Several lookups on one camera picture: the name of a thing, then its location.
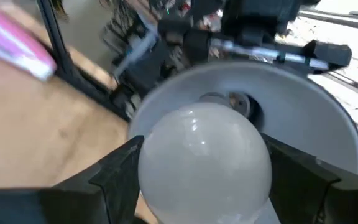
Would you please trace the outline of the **black gooseneck desk lamp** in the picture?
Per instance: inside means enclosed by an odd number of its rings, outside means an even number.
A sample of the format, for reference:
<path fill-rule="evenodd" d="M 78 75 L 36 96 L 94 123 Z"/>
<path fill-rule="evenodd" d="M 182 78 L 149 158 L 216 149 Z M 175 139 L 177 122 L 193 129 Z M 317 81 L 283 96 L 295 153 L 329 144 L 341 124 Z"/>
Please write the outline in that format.
<path fill-rule="evenodd" d="M 344 107 L 297 71 L 255 61 L 204 63 L 154 88 L 132 118 L 127 137 L 147 135 L 167 113 L 206 93 L 245 93 L 262 110 L 259 131 L 358 174 L 358 130 Z"/>

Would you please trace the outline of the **black metal table frame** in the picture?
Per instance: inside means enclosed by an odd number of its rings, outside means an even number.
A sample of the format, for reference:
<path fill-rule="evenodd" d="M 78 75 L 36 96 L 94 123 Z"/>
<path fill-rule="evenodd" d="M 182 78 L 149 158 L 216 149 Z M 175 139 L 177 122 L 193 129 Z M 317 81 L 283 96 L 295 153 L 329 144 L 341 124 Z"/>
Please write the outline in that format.
<path fill-rule="evenodd" d="M 49 52 L 52 53 L 52 57 L 57 63 L 57 76 L 99 105 L 128 122 L 129 117 L 125 114 L 124 110 L 118 108 L 111 101 L 111 91 L 108 90 L 107 85 L 97 81 L 90 73 L 73 63 L 69 51 L 64 44 L 50 0 L 36 0 L 36 2 L 52 45 L 49 48 Z"/>

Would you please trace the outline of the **pink sticky note pad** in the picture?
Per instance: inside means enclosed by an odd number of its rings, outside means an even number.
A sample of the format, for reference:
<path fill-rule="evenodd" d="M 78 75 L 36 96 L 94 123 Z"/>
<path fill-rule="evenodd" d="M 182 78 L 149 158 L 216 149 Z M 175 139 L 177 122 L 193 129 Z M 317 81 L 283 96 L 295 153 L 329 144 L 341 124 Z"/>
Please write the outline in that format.
<path fill-rule="evenodd" d="M 0 59 L 41 81 L 55 73 L 57 64 L 46 48 L 0 12 Z"/>

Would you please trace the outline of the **white frosted lightbulb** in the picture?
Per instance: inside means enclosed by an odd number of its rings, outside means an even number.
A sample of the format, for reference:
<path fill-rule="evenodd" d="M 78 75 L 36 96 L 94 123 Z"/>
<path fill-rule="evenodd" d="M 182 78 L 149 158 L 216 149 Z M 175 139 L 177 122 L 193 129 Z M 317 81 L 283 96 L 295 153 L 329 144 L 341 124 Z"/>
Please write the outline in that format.
<path fill-rule="evenodd" d="M 227 106 L 197 103 L 158 121 L 140 152 L 139 184 L 161 224 L 280 224 L 264 140 Z"/>

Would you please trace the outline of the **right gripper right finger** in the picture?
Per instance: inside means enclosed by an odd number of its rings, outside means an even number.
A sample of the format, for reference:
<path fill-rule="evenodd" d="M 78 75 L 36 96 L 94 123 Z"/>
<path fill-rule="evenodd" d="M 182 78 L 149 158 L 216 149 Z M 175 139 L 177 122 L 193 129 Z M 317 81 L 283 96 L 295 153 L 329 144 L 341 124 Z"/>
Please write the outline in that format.
<path fill-rule="evenodd" d="M 358 224 L 358 175 L 266 134 L 270 200 L 281 224 Z"/>

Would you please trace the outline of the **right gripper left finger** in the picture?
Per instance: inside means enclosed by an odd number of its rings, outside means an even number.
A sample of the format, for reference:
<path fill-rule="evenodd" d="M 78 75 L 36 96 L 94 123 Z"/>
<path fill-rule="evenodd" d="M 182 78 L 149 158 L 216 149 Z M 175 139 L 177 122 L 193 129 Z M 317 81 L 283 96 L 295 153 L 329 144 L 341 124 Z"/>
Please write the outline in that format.
<path fill-rule="evenodd" d="M 0 189 L 0 224 L 144 224 L 135 215 L 143 136 L 53 187 Z"/>

